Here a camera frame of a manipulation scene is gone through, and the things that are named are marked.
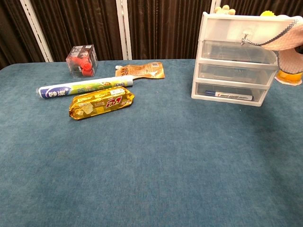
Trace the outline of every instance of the yellow snack pack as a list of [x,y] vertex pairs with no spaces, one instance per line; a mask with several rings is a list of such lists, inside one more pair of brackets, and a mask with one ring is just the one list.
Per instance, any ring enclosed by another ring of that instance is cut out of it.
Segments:
[[134,94],[125,87],[111,87],[73,98],[69,114],[75,120],[92,117],[127,107],[133,103]]
[[162,79],[165,78],[161,62],[152,62],[145,65],[116,66],[116,77],[133,76],[137,78]]

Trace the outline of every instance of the blue tablecloth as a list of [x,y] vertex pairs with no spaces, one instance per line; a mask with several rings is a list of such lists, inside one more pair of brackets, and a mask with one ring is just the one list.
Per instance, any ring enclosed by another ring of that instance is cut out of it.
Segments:
[[[96,78],[115,65],[101,61]],[[194,60],[162,60],[127,108],[76,121],[65,62],[0,71],[0,226],[303,224],[303,90],[274,81],[262,107],[190,97]]]

